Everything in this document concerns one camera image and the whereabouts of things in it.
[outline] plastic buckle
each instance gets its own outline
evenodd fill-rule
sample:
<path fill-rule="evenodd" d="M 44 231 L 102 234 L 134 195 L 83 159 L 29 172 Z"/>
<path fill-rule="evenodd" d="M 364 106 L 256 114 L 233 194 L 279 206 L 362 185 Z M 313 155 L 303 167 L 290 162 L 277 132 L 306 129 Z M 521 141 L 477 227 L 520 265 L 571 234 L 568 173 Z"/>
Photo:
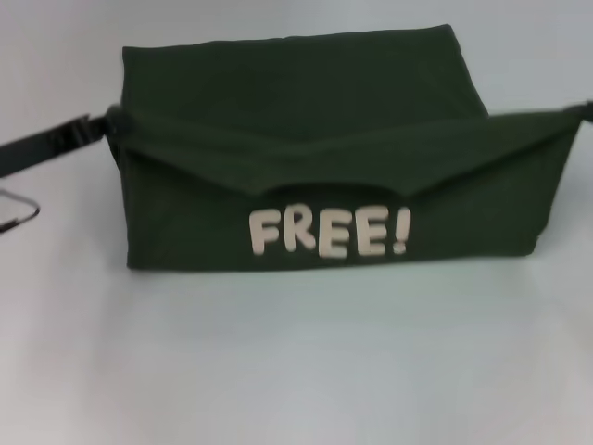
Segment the plastic buckle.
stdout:
<path fill-rule="evenodd" d="M 56 155 L 62 155 L 101 140 L 105 127 L 104 118 L 90 120 L 86 115 L 48 131 L 47 138 Z"/>

